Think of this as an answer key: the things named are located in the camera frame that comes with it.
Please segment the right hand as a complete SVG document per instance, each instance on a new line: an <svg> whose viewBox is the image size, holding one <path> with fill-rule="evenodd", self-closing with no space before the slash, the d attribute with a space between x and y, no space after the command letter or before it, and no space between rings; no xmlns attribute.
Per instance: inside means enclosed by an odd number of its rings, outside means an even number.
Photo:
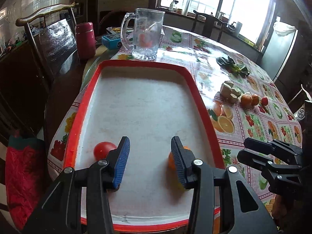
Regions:
<svg viewBox="0 0 312 234"><path fill-rule="evenodd" d="M290 209L287 208L287 205L284 203L282 196L276 195L271 215L273 217L274 223L281 228L286 227L288 222L291 220L292 215Z"/></svg>

